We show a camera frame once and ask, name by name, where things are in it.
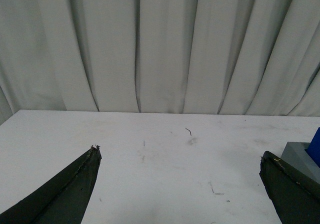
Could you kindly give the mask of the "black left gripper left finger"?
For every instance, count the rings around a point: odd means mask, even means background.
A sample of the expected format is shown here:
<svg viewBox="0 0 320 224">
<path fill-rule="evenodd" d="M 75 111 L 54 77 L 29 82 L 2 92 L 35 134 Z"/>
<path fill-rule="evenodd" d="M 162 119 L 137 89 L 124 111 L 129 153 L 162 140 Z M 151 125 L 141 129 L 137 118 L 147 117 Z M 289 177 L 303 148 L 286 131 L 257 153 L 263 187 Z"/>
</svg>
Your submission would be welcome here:
<svg viewBox="0 0 320 224">
<path fill-rule="evenodd" d="M 101 163 L 91 148 L 49 181 L 0 215 L 2 224 L 80 224 Z"/>
</svg>

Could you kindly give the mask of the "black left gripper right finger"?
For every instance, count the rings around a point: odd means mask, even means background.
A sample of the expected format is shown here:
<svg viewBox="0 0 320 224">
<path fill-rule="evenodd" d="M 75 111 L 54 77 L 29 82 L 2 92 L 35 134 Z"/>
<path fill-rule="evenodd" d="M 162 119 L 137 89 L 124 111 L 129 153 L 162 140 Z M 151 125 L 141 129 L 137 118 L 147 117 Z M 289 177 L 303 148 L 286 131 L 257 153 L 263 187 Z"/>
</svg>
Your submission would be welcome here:
<svg viewBox="0 0 320 224">
<path fill-rule="evenodd" d="M 283 159 L 265 151 L 259 176 L 283 224 L 320 222 L 320 184 Z"/>
</svg>

